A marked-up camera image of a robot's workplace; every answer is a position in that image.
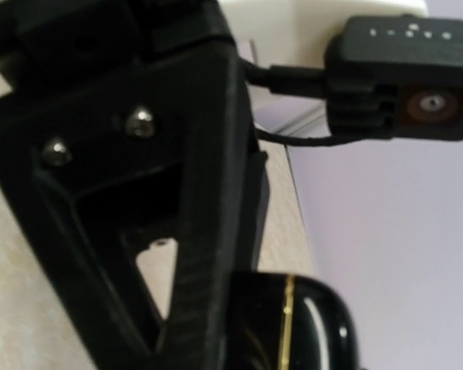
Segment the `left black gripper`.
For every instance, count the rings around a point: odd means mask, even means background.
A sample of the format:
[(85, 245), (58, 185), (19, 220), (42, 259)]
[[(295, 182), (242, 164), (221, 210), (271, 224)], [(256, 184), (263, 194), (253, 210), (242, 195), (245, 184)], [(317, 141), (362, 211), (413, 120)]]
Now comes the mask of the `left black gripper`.
[(177, 230), (186, 135), (253, 131), (215, 1), (2, 2), (0, 75), (0, 188), (44, 269)]

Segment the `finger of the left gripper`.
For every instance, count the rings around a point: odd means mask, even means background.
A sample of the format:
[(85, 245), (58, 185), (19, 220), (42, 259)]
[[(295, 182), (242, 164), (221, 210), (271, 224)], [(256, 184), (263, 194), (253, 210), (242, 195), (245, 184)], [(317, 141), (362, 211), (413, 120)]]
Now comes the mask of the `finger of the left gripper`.
[(0, 97), (0, 189), (100, 369), (221, 369), (248, 91), (228, 42)]

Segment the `black earbud charging case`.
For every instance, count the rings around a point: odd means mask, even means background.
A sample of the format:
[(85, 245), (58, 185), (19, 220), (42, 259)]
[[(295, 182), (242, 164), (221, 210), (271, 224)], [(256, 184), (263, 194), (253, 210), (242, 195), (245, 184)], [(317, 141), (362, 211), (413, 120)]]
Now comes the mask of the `black earbud charging case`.
[(226, 369), (359, 369), (357, 331), (343, 299), (299, 275), (236, 273)]

